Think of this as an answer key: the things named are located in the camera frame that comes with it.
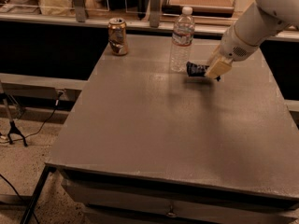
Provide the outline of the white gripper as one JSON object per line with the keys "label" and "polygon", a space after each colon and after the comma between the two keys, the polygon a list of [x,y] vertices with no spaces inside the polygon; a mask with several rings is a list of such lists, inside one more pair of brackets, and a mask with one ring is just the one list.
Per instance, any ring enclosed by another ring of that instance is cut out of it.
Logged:
{"label": "white gripper", "polygon": [[246,60],[259,47],[259,38],[252,31],[239,30],[234,24],[224,33],[206,61],[206,77],[217,78],[232,69],[232,62]]}

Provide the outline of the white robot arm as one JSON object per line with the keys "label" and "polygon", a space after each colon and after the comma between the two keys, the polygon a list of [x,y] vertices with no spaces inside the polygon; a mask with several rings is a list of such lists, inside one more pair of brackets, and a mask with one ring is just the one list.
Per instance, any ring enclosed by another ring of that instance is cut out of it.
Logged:
{"label": "white robot arm", "polygon": [[223,34],[207,60],[205,76],[217,78],[245,61],[270,36],[299,24],[299,0],[254,0]]}

